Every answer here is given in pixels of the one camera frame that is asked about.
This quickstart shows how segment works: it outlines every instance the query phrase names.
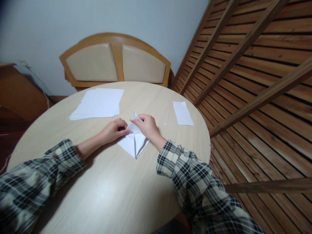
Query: white paper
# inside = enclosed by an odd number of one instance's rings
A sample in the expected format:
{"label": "white paper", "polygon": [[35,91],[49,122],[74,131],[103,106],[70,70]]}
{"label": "white paper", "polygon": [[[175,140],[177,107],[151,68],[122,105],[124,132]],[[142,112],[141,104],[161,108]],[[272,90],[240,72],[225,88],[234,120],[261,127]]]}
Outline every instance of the white paper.
{"label": "white paper", "polygon": [[[131,118],[135,118],[143,122],[135,112]],[[133,133],[128,134],[120,139],[117,144],[136,159],[150,141],[141,133],[138,126],[136,126],[134,123],[129,122],[127,129],[132,130]]]}
{"label": "white paper", "polygon": [[179,125],[194,126],[194,122],[185,102],[173,102],[173,107],[175,108],[175,115]]}
{"label": "white paper", "polygon": [[120,113],[119,102],[124,89],[97,88],[88,90],[70,120],[114,117]]}

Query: round table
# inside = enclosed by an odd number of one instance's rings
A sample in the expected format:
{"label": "round table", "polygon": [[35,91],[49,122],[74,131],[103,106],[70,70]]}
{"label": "round table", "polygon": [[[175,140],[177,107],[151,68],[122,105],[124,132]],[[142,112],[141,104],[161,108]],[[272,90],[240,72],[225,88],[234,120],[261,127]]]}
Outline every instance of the round table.
{"label": "round table", "polygon": [[[120,115],[70,121],[87,90],[124,89]],[[185,101],[195,126],[178,125],[172,101]],[[78,144],[108,122],[129,122],[133,112],[154,116],[160,133],[194,151],[206,163],[210,137],[198,110],[183,96],[159,85],[115,82],[67,97],[41,115],[18,142],[8,166],[42,157],[63,139]],[[42,212],[35,233],[151,233],[174,218],[180,207],[171,179],[156,174],[158,152],[149,143],[137,159],[118,144],[104,146],[87,168],[61,188]]]}

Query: plaid shirt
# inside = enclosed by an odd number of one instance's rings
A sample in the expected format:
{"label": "plaid shirt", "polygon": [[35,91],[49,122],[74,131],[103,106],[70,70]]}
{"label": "plaid shirt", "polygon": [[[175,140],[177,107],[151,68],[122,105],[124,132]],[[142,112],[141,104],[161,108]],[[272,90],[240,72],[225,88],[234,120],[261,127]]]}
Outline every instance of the plaid shirt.
{"label": "plaid shirt", "polygon": [[[64,140],[43,158],[24,162],[3,174],[1,233],[30,233],[46,203],[85,166],[71,141]],[[172,178],[193,233],[263,233],[195,153],[169,140],[158,156],[157,173]]]}
{"label": "plaid shirt", "polygon": [[169,140],[158,156],[156,170],[172,179],[193,233],[263,233],[194,152]]}

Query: chair backrest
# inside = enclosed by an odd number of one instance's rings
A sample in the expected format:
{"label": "chair backrest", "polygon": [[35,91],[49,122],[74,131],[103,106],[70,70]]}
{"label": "chair backrest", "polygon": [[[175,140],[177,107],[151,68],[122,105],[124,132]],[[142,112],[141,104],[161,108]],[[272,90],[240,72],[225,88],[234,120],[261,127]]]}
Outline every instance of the chair backrest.
{"label": "chair backrest", "polygon": [[125,34],[89,36],[59,58],[65,79],[78,91],[116,81],[168,85],[171,63],[147,43]]}

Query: left hand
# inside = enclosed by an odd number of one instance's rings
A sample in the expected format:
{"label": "left hand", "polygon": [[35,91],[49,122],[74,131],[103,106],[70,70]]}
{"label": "left hand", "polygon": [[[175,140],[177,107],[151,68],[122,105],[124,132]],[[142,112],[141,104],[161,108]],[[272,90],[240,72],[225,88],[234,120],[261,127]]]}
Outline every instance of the left hand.
{"label": "left hand", "polygon": [[99,139],[102,145],[105,145],[121,136],[132,133],[131,130],[126,129],[127,127],[128,125],[125,120],[121,118],[115,119],[114,121],[109,122],[103,130],[96,135],[96,138]]}

